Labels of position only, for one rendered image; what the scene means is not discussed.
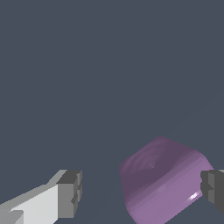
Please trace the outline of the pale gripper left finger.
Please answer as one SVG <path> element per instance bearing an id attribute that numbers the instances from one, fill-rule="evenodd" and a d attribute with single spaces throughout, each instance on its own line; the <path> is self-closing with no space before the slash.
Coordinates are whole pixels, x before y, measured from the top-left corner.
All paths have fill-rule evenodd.
<path id="1" fill-rule="evenodd" d="M 54 224 L 73 218 L 82 195 L 82 171 L 59 170 L 45 185 L 0 205 L 0 224 Z"/>

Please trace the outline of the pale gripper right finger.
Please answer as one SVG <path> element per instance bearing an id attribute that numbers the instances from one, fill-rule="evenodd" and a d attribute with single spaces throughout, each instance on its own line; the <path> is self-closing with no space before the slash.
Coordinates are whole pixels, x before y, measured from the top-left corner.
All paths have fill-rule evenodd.
<path id="1" fill-rule="evenodd" d="M 224 214 L 224 170 L 202 171 L 200 178 L 203 196 Z"/>

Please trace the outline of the purple rounded block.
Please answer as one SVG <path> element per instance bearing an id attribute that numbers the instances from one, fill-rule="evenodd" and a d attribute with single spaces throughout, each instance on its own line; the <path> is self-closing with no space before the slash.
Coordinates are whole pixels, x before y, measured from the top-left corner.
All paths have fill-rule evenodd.
<path id="1" fill-rule="evenodd" d="M 126 209 L 136 224 L 165 224 L 202 196 L 199 151 L 158 136 L 119 165 Z"/>

